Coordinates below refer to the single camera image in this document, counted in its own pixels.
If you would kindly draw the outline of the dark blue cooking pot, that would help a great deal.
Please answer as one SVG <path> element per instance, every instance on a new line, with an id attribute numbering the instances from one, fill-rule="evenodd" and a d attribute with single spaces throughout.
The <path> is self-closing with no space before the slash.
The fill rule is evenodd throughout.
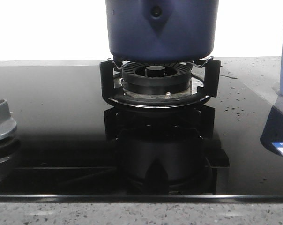
<path id="1" fill-rule="evenodd" d="M 107 0 L 109 49 L 119 60 L 168 63 L 213 51 L 217 0 Z"/>

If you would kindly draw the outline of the black pot support grate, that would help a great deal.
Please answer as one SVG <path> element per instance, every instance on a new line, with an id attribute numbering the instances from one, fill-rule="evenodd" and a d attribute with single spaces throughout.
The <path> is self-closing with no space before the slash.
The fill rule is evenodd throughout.
<path id="1" fill-rule="evenodd" d="M 122 68 L 132 64 L 112 59 L 100 63 L 102 97 L 114 107 L 166 109 L 179 108 L 207 101 L 218 93 L 221 62 L 210 56 L 206 60 L 177 62 L 191 70 L 190 86 L 178 93 L 149 95 L 131 92 L 125 88 Z"/>

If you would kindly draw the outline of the black glass cooktop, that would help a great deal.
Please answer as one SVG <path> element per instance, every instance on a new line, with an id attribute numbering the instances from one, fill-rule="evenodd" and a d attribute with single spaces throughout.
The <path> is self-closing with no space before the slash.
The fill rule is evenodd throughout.
<path id="1" fill-rule="evenodd" d="M 203 105 L 108 105 L 98 64 L 0 66 L 17 130 L 0 141 L 0 201 L 283 203 L 283 112 L 226 68 Z"/>

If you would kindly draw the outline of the silver stove control knob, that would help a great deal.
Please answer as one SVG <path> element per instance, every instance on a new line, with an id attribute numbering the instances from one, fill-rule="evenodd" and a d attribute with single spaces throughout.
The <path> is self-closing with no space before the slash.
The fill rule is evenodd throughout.
<path id="1" fill-rule="evenodd" d="M 17 123 L 12 118 L 7 100 L 0 99 L 0 140 L 8 138 L 17 130 Z"/>

